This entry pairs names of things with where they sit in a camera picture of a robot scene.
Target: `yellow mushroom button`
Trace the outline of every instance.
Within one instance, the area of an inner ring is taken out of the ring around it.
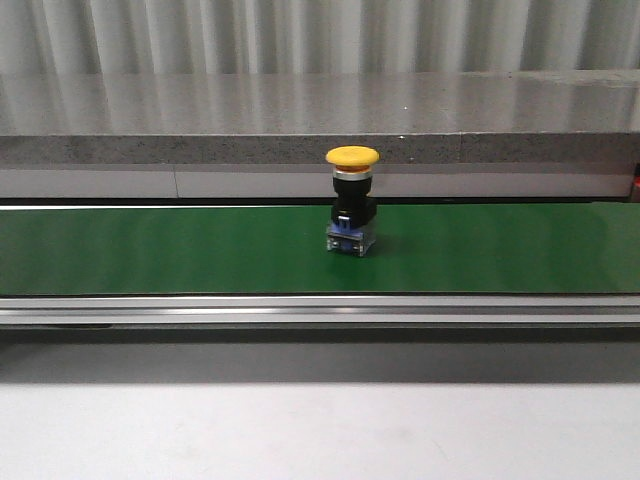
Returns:
[[[380,154],[373,148],[357,145],[334,148],[327,153],[327,162],[333,163],[338,168],[367,169],[378,160],[380,160]]]

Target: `white surface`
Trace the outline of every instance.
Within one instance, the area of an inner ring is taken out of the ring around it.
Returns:
[[[332,197],[324,173],[236,173],[176,169],[178,196]],[[629,174],[455,173],[374,174],[372,192],[380,197],[589,197],[625,196]]]
[[[0,169],[0,198],[176,198],[170,166]]]
[[[635,344],[5,345],[0,478],[637,479],[639,382]]]
[[[12,385],[2,478],[638,478],[640,388]]]

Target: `green conveyor belt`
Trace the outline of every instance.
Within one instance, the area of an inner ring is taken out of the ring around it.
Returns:
[[[0,295],[638,293],[640,205],[384,205],[365,258],[326,206],[0,212]]]

